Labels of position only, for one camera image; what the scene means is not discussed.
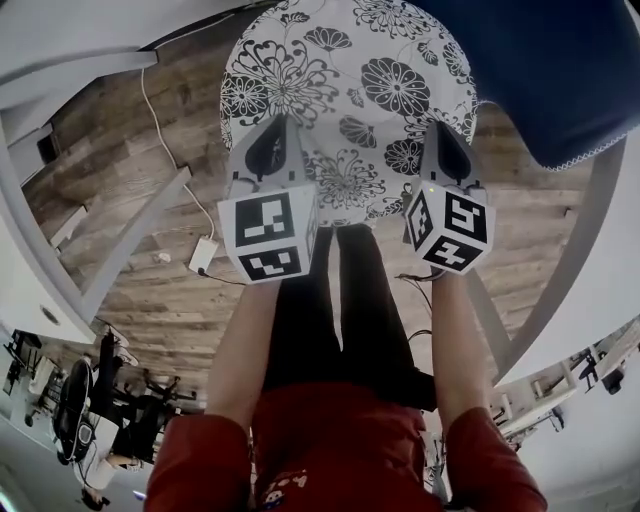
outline white shoe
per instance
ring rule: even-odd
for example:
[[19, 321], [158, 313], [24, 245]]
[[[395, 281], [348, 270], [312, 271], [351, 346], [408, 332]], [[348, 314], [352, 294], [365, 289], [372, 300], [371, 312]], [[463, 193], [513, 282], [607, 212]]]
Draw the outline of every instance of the white shoe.
[[128, 364], [129, 366], [138, 366], [138, 360], [133, 357], [129, 351], [124, 347], [116, 347], [115, 356], [122, 359], [124, 364]]

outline power adapter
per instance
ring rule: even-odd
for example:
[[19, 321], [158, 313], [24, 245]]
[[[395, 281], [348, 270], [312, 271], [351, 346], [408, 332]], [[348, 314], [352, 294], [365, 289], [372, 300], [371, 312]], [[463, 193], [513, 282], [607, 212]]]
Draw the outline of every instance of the power adapter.
[[206, 272], [209, 269], [209, 265], [211, 265], [211, 260], [213, 260], [218, 247], [220, 247], [220, 244], [215, 240], [201, 236], [200, 240], [198, 240], [198, 245], [196, 245], [196, 250], [193, 251], [193, 256], [191, 256], [189, 270], [193, 270], [196, 274], [200, 273], [200, 269]]

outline cartoon print on shirt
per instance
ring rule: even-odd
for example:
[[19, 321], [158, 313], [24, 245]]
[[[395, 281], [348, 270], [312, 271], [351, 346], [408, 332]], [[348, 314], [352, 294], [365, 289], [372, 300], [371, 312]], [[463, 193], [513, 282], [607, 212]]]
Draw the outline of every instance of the cartoon print on shirt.
[[276, 480], [271, 482], [267, 487], [267, 490], [263, 494], [266, 495], [262, 502], [260, 510], [273, 510], [284, 501], [285, 495], [280, 488], [284, 488], [289, 484], [295, 484], [298, 488], [302, 489], [307, 483], [307, 470], [281, 473]]
[[301, 476], [301, 477], [294, 477], [293, 481], [298, 484], [298, 487], [300, 487], [301, 489], [304, 487], [304, 485], [307, 483], [307, 475]]

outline black and white floral pattern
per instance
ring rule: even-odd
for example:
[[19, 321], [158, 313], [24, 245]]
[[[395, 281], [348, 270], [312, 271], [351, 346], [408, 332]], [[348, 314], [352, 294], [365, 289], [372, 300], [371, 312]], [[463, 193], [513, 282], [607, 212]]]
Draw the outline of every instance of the black and white floral pattern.
[[353, 116], [340, 119], [340, 133], [345, 138], [362, 148], [375, 148], [378, 145], [373, 134], [373, 126], [368, 126]]
[[388, 0], [356, 0], [353, 9], [356, 25], [366, 23], [372, 32], [386, 32], [391, 39], [416, 37], [431, 30], [432, 24], [424, 13], [409, 2]]
[[275, 41], [249, 40], [242, 48], [232, 63], [231, 74], [261, 82], [267, 102], [266, 108], [257, 115], [241, 118], [241, 125], [257, 124], [265, 114], [286, 113], [295, 117], [301, 126], [313, 128], [318, 115], [335, 111], [331, 103], [339, 92], [331, 85], [331, 78], [337, 78], [339, 73], [322, 59], [309, 58], [302, 41], [292, 41], [291, 51]]
[[387, 146], [385, 162], [399, 174], [414, 176], [420, 172], [422, 142], [414, 139], [397, 140]]
[[222, 132], [222, 143], [224, 147], [231, 151], [233, 147], [233, 136], [231, 135], [231, 123], [228, 118], [220, 118], [220, 131]]
[[347, 34], [334, 28], [316, 27], [313, 30], [309, 30], [304, 35], [304, 38], [318, 48], [328, 52], [353, 46]]
[[351, 100], [351, 103], [359, 108], [364, 108], [364, 100], [362, 96], [360, 96], [360, 91], [358, 89], [347, 89], [347, 96]]
[[282, 16], [280, 16], [280, 22], [285, 27], [288, 27], [293, 23], [305, 23], [306, 21], [309, 21], [309, 15], [303, 12], [294, 12], [291, 14], [285, 13]]
[[429, 49], [429, 43], [419, 43], [418, 51], [427, 64], [431, 64], [432, 66], [438, 65], [438, 55], [436, 52]]
[[320, 208], [334, 210], [366, 208], [371, 200], [386, 191], [385, 180], [371, 163], [360, 158], [357, 150], [341, 149], [335, 158], [319, 151], [305, 158], [308, 175], [320, 186]]
[[362, 66], [362, 86], [370, 100], [389, 112], [415, 116], [429, 109], [431, 91], [404, 62], [371, 59]]
[[378, 219], [387, 215], [402, 213], [402, 199], [399, 197], [385, 197], [382, 201], [367, 207], [367, 219]]
[[469, 141], [475, 128], [462, 50], [403, 0], [285, 0], [245, 31], [226, 71], [225, 146], [277, 113], [293, 116], [323, 226], [400, 214], [429, 124]]
[[261, 80], [225, 73], [222, 104], [229, 117], [260, 117], [269, 108], [267, 88]]

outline blue cushion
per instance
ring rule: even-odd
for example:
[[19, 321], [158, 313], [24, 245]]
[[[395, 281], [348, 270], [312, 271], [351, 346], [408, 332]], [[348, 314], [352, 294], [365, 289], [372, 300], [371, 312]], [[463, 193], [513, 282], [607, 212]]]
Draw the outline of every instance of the blue cushion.
[[623, 0], [414, 0], [465, 51], [543, 166], [559, 168], [640, 123], [640, 37]]

